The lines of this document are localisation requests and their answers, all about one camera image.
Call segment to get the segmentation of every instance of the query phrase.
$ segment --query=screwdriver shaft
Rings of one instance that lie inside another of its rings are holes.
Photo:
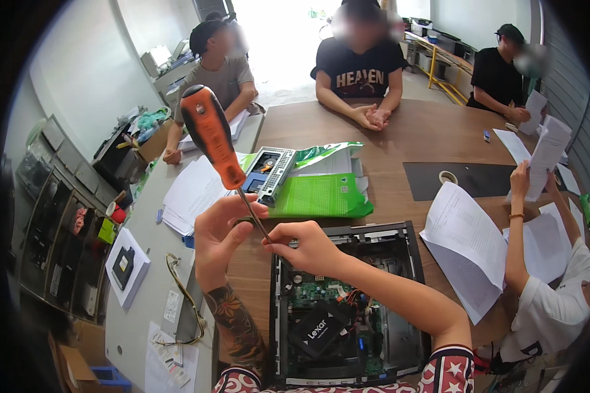
[[[238,195],[240,195],[240,199],[242,199],[243,202],[247,205],[247,209],[249,210],[249,213],[252,215],[253,222],[256,223],[256,225],[258,225],[258,228],[260,228],[262,233],[264,233],[264,237],[267,238],[267,241],[269,242],[269,244],[271,244],[272,242],[271,239],[268,237],[268,232],[264,228],[264,225],[262,225],[262,223],[260,222],[260,218],[255,214],[255,211],[253,211],[252,204],[249,203],[249,201],[247,200],[245,192],[241,187],[237,188],[236,191],[238,192]]]

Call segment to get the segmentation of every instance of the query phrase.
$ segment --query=black t-shirt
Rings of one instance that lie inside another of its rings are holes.
[[[319,44],[317,66],[310,76],[316,79],[317,71],[324,71],[330,76],[330,89],[340,98],[382,98],[389,73],[407,66],[398,43],[385,40],[357,55],[331,37]]]
[[[474,59],[472,86],[485,90],[487,94],[503,105],[509,105],[511,101],[516,105],[525,104],[522,76],[516,70],[513,62],[507,64],[504,61],[498,48],[485,48],[478,52]],[[474,92],[470,93],[467,106],[492,111],[474,99]]]

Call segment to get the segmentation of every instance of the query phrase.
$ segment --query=grey t-shirt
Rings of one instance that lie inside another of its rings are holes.
[[[225,62],[218,71],[208,71],[201,67],[200,62],[197,63],[179,86],[177,105],[175,106],[175,121],[184,121],[179,103],[181,102],[181,95],[190,86],[196,84],[208,86],[218,98],[223,110],[225,110],[238,97],[240,85],[245,82],[253,82],[252,71],[245,56],[236,59],[226,57]],[[247,110],[252,115],[260,112],[259,106],[255,103],[250,103]]]

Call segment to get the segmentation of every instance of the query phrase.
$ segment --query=lexar logo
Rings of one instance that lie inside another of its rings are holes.
[[[308,333],[308,337],[310,337],[311,339],[315,339],[317,337],[317,334],[319,334],[319,332],[326,326],[326,320],[322,319],[322,321],[319,323],[319,325],[317,325],[317,327],[310,333]]]

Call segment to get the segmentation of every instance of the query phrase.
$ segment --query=red cup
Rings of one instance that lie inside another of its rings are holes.
[[[127,213],[125,213],[125,211],[122,210],[115,202],[111,202],[109,204],[105,214],[118,224],[124,223],[127,217]]]

